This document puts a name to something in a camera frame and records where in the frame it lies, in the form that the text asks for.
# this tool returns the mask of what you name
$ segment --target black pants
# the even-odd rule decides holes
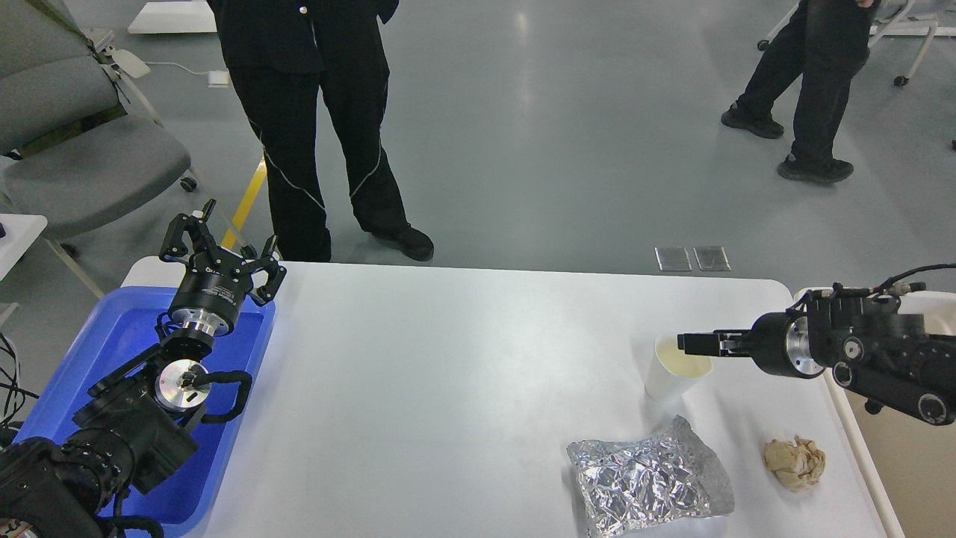
[[[800,74],[803,85],[793,114],[793,156],[814,163],[833,158],[850,81],[869,57],[867,41],[880,0],[868,9],[854,0],[800,0],[796,12],[764,52],[737,100],[756,117]]]
[[[353,214],[366,232],[408,226],[402,195],[381,147],[388,65],[375,15],[346,12],[316,22],[321,73],[229,68],[236,94],[262,142],[272,228],[282,257],[328,261],[331,239],[315,168],[318,89],[345,156]]]

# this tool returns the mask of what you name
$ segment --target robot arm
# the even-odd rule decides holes
[[[809,379],[831,369],[840,387],[933,425],[956,420],[956,337],[928,334],[922,314],[900,314],[900,297],[925,289],[895,284],[807,292],[785,312],[764,314],[750,330],[678,336],[692,355],[748,356],[772,375]]]
[[[200,214],[179,214],[169,225],[160,257],[184,263],[186,274],[157,320],[160,341],[89,389],[92,400],[73,417],[78,430],[61,446],[33,437],[0,453],[0,534],[113,538],[138,528],[162,538],[155,521],[122,515],[122,500],[131,485],[145,494],[172,476],[199,449],[191,435],[198,425],[242,413],[249,374],[209,372],[202,360],[215,338],[231,333],[245,297],[271,301],[285,276],[272,257],[274,238],[253,261],[218,246],[206,227],[214,205],[209,200]],[[269,278],[253,289],[258,271]],[[204,402],[217,383],[240,388],[229,412],[207,415]],[[100,517],[111,501],[113,517]]]

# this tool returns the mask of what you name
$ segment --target crumpled brown paper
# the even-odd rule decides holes
[[[793,493],[806,491],[820,482],[827,455],[816,448],[816,443],[793,438],[789,441],[773,441],[764,447],[764,465],[787,489]]]

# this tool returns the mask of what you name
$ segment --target black shoe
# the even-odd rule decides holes
[[[737,103],[730,106],[727,112],[720,117],[720,123],[735,129],[746,129],[760,138],[780,138],[783,136],[783,125],[773,120],[770,114],[766,118],[752,118],[737,107]]]
[[[777,173],[793,181],[831,184],[850,177],[853,173],[853,165],[833,158],[822,165],[811,165],[798,161],[791,153],[777,165]]]
[[[372,233],[372,236],[417,261],[429,261],[435,254],[435,244],[431,242],[428,235],[411,226],[394,234]]]

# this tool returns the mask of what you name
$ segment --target white table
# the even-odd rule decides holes
[[[205,34],[216,19],[205,0],[146,2],[126,31],[131,34]]]
[[[7,235],[0,237],[0,280],[23,256],[47,227],[47,217],[40,214],[0,213]]]
[[[218,499],[188,536],[575,537],[568,443],[638,440],[685,416],[736,509],[645,538],[884,536],[822,379],[724,359],[661,407],[654,338],[749,328],[791,293],[771,280],[286,262],[276,323]],[[123,285],[177,286],[139,261]],[[799,434],[827,452],[793,494],[761,460]]]

